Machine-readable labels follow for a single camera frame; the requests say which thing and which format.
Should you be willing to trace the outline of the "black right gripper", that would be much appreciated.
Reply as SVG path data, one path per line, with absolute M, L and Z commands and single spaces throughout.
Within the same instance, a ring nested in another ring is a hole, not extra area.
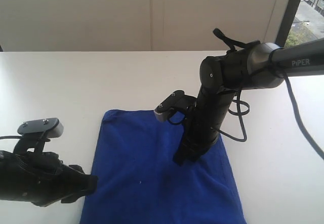
M 235 94 L 234 90 L 211 93 L 201 87 L 182 142 L 173 155 L 174 163 L 182 166 L 187 160 L 196 162 L 216 143 Z

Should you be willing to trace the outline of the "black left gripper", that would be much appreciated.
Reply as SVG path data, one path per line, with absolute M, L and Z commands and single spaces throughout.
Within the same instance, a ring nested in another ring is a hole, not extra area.
M 98 177 L 79 165 L 66 165 L 53 152 L 15 153 L 15 201 L 46 207 L 73 203 L 97 189 Z

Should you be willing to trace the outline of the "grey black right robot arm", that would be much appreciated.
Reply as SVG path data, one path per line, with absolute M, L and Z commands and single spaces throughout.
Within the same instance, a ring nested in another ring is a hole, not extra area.
M 256 45 L 224 56 L 206 57 L 200 65 L 201 87 L 184 123 L 181 143 L 173 156 L 176 164 L 196 161 L 214 145 L 233 98 L 243 90 L 271 89 L 286 82 L 297 124 L 315 152 L 323 150 L 303 125 L 289 77 L 323 74 L 323 39 L 281 48 Z

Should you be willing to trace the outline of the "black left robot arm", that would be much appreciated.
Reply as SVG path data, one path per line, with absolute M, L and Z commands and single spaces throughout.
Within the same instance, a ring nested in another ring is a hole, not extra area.
M 65 165 L 56 153 L 1 151 L 1 200 L 47 207 L 73 203 L 97 189 L 98 177 L 79 165 Z

